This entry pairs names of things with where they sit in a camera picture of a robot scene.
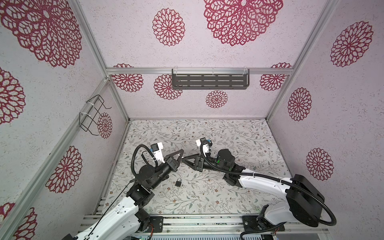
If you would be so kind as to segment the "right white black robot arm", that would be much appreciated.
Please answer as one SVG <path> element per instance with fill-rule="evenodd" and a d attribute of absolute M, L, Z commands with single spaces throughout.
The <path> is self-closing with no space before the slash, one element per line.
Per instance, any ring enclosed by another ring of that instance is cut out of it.
<path fill-rule="evenodd" d="M 300 222 L 309 227 L 317 227 L 320 223 L 323 208 L 318 202 L 303 192 L 281 183 L 281 179 L 274 181 L 256 176 L 256 172 L 238 165 L 228 149 L 220 150 L 216 159 L 206 153 L 205 157 L 201 154 L 183 157 L 182 162 L 195 171 L 225 172 L 223 180 L 230 186 L 254 189 L 283 199 L 283 202 L 276 205 L 263 206 L 257 217 L 260 230 L 285 222 Z"/>

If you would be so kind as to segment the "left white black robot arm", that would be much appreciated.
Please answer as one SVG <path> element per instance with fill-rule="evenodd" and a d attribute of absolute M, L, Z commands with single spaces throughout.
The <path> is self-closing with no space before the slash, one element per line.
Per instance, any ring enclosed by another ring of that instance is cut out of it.
<path fill-rule="evenodd" d="M 83 232 L 64 240 L 123 240 L 135 232 L 143 232 L 150 225 L 150 215 L 144 210 L 154 197 L 152 192 L 171 172 L 176 172 L 182 162 L 184 150 L 164 157 L 158 167 L 145 165 L 135 177 L 134 185 L 123 199 L 95 224 Z"/>

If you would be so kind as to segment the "dark metal wall shelf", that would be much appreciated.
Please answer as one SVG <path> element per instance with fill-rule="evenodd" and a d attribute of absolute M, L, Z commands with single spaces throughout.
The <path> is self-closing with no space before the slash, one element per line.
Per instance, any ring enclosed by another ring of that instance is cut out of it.
<path fill-rule="evenodd" d="M 245 90 L 250 85 L 248 69 L 243 70 L 177 70 L 172 69 L 175 90 Z"/>

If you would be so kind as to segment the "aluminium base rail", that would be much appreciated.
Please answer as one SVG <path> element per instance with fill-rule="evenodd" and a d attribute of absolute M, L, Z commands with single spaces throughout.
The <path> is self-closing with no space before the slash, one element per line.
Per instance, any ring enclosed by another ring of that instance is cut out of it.
<path fill-rule="evenodd" d="M 257 215 L 153 215 L 150 223 L 154 227 L 152 239 L 163 236 L 233 236 L 242 232 L 255 231 Z M 320 240 L 330 240 L 328 227 L 308 227 L 299 222 L 288 222 L 277 231 L 281 235 L 314 234 Z"/>

